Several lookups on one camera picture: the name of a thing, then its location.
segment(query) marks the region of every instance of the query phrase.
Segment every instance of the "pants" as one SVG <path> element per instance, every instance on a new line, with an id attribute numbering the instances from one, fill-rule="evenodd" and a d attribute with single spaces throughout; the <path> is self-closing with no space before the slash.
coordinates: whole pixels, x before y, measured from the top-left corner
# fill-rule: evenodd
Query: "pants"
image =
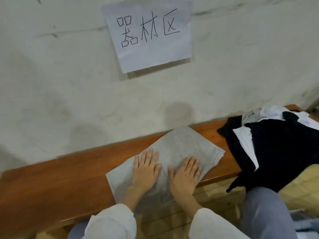
<path id="1" fill-rule="evenodd" d="M 81 239 L 88 222 L 76 224 L 68 239 Z M 251 239 L 298 239 L 285 203 L 276 192 L 263 187 L 247 193 L 240 225 L 242 232 Z"/>

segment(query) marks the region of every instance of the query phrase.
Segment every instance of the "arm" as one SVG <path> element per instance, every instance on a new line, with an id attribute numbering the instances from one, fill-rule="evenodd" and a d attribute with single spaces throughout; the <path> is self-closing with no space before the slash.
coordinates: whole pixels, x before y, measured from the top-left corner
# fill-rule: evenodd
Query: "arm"
<path id="1" fill-rule="evenodd" d="M 187 158 L 183 166 L 174 175 L 174 169 L 168 168 L 171 193 L 176 202 L 183 208 L 192 224 L 189 230 L 190 239 L 249 239 L 224 218 L 209 209 L 201 207 L 193 197 L 201 169 L 198 160 Z"/>
<path id="2" fill-rule="evenodd" d="M 134 159 L 132 185 L 127 189 L 121 204 L 114 205 L 90 218 L 83 239 L 134 239 L 136 220 L 134 210 L 142 196 L 153 187 L 161 165 L 156 165 L 159 153 L 144 151 L 140 163 Z"/>

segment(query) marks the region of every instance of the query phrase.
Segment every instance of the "tiled floor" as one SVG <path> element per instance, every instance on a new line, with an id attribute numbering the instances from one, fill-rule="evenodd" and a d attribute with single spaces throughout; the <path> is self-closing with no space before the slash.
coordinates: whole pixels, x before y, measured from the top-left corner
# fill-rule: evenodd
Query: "tiled floor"
<path id="1" fill-rule="evenodd" d="M 236 188 L 231 193 L 226 193 L 226 189 L 233 180 L 234 178 L 198 188 L 194 195 L 201 205 L 236 225 L 236 206 L 244 201 L 245 190 Z M 279 194 L 289 209 L 304 208 L 313 215 L 319 215 L 319 165 L 306 169 Z M 188 238 L 191 222 L 175 202 L 157 213 L 138 216 L 136 220 L 138 224 L 136 239 Z M 65 238 L 65 233 L 57 231 L 40 233 L 37 239 Z"/>

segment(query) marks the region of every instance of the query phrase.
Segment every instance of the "hand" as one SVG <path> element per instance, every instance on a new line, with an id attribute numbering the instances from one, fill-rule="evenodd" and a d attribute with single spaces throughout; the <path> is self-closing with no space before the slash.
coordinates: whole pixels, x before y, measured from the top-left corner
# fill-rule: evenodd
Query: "hand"
<path id="1" fill-rule="evenodd" d="M 200 172 L 198 160 L 194 157 L 187 158 L 175 176 L 174 169 L 168 168 L 171 193 L 190 219 L 193 219 L 197 211 L 202 208 L 193 197 Z"/>
<path id="2" fill-rule="evenodd" d="M 201 168 L 195 157 L 188 157 L 175 176 L 173 167 L 168 168 L 169 186 L 176 201 L 193 195 L 200 173 Z"/>
<path id="3" fill-rule="evenodd" d="M 153 149 L 150 149 L 148 152 L 144 151 L 141 156 L 141 161 L 138 164 L 138 155 L 134 159 L 134 170 L 133 170 L 133 182 L 132 187 L 141 191 L 145 194 L 149 191 L 155 182 L 160 173 L 161 165 L 158 164 L 155 166 L 159 153 L 156 152 L 153 156 Z"/>
<path id="4" fill-rule="evenodd" d="M 127 189 L 121 202 L 132 212 L 134 212 L 142 196 L 153 187 L 160 173 L 161 165 L 155 166 L 159 153 L 156 152 L 153 159 L 151 159 L 152 154 L 153 149 L 150 149 L 148 153 L 144 151 L 139 164 L 138 155 L 135 156 L 132 185 Z"/>

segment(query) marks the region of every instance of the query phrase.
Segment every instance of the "wooden bench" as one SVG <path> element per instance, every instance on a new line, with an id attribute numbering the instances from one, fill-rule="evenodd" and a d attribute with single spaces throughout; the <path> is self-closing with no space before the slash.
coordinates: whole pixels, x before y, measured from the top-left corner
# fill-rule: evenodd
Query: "wooden bench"
<path id="1" fill-rule="evenodd" d="M 287 108 L 301 110 L 296 105 Z M 192 125 L 224 149 L 218 166 L 198 187 L 241 171 L 224 137 L 217 133 L 227 119 Z M 105 174 L 165 135 L 162 132 L 9 170 L 0 179 L 0 238 L 18 238 L 88 218 L 115 204 Z"/>

